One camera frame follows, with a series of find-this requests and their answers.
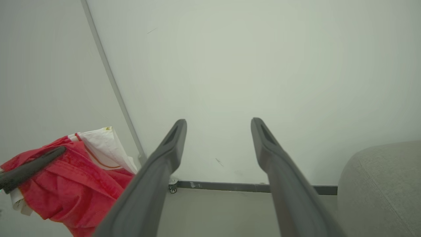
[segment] red cloth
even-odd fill
[[[125,169],[95,165],[83,141],[60,138],[40,149],[23,152],[0,167],[12,170],[58,146],[65,153],[19,186],[26,203],[43,219],[62,222],[73,236],[91,236],[133,178]]]

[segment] gray fabric surface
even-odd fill
[[[338,185],[348,237],[421,236],[421,140],[355,154]]]

